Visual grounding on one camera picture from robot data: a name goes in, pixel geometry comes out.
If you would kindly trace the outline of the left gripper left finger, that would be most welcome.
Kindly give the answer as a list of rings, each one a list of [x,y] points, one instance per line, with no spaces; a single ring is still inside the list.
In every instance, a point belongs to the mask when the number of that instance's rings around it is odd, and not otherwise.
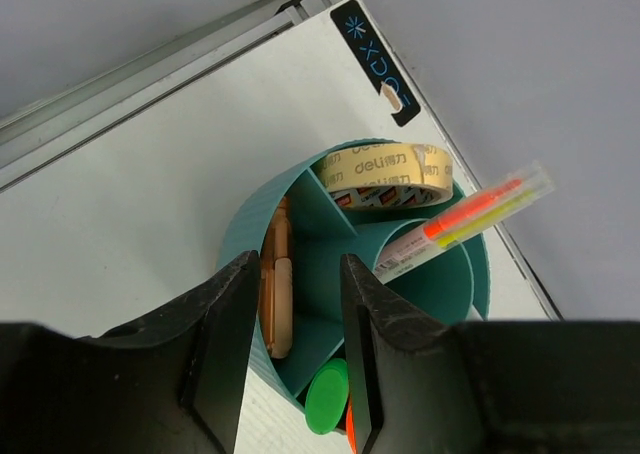
[[[1,326],[5,453],[230,453],[260,287],[246,251],[99,337]]]

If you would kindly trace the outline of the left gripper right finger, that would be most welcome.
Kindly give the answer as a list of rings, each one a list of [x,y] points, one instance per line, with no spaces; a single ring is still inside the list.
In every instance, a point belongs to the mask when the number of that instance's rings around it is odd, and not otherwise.
[[[340,263],[361,453],[635,453],[635,321],[430,317],[355,255]]]

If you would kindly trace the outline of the black highlighter orange tip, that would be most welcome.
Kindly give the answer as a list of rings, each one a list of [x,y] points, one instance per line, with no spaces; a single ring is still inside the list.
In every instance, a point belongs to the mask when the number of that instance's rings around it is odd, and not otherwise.
[[[345,431],[346,431],[346,436],[352,452],[357,453],[358,450],[357,450],[357,443],[356,443],[353,409],[352,409],[351,400],[348,400],[347,402],[347,410],[346,410],[346,417],[345,417]]]

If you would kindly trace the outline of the black highlighter green cap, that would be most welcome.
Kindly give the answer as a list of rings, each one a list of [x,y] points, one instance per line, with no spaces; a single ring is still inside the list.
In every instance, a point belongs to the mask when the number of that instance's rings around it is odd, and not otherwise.
[[[333,431],[349,398],[348,368],[344,359],[326,362],[314,375],[305,399],[307,427],[317,435]]]

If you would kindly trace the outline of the beige tape roll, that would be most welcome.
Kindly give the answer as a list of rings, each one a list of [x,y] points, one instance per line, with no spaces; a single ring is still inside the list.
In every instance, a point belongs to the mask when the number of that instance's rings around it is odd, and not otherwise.
[[[451,155],[430,144],[345,147],[324,155],[312,170],[345,214],[413,210],[454,195]]]

